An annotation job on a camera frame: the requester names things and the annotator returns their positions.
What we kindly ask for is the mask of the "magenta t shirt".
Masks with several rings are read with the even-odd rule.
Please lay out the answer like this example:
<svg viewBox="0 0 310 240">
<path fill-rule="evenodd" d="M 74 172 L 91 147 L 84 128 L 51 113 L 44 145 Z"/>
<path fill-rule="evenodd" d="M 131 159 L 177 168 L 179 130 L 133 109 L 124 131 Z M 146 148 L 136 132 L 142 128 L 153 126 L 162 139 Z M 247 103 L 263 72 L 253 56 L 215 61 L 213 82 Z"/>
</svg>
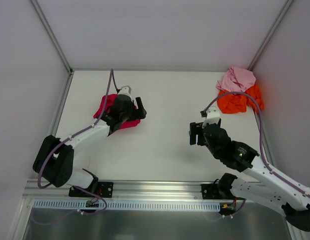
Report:
<svg viewBox="0 0 310 240">
<path fill-rule="evenodd" d="M 101 116 L 100 120 L 104 121 L 105 123 L 107 123 L 107 125 L 110 126 L 111 132 L 115 132 L 116 130 L 133 128 L 136 127 L 141 122 L 141 120 L 135 120 L 122 123 L 121 121 L 116 120 L 115 118 L 109 115 L 110 106 L 113 104 L 114 99 L 116 98 L 117 95 L 118 94 L 110 94 L 108 96 L 104 95 L 100 102 L 99 109 L 93 115 L 93 119 L 96 120 L 99 118 L 99 116 Z"/>
</svg>

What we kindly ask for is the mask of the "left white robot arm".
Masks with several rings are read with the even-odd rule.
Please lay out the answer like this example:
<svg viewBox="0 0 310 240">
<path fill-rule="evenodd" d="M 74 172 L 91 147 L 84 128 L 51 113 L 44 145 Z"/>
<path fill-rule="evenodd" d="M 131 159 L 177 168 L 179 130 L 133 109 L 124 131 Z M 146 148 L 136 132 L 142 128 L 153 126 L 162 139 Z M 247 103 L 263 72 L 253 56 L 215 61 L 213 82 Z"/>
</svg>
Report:
<svg viewBox="0 0 310 240">
<path fill-rule="evenodd" d="M 117 94 L 110 105 L 107 100 L 104 98 L 96 119 L 88 127 L 67 137 L 49 135 L 44 138 L 33 164 L 40 189 L 68 185 L 88 197 L 96 194 L 98 177 L 89 170 L 74 167 L 75 156 L 122 127 L 137 125 L 147 114 L 140 97 L 132 99 L 128 93 L 122 93 Z"/>
</svg>

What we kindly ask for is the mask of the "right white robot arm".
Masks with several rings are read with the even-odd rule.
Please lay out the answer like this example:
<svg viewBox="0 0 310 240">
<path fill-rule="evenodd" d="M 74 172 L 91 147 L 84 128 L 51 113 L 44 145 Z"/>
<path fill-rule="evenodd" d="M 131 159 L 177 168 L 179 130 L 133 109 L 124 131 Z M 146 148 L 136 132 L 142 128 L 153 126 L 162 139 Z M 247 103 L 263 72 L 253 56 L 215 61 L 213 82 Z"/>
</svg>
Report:
<svg viewBox="0 0 310 240">
<path fill-rule="evenodd" d="M 310 232 L 310 188 L 265 164 L 256 150 L 232 140 L 220 125 L 219 121 L 190 123 L 190 144 L 207 147 L 226 167 L 256 182 L 225 173 L 217 184 L 217 194 L 223 199 L 242 198 L 263 205 L 284 216 L 297 229 Z"/>
</svg>

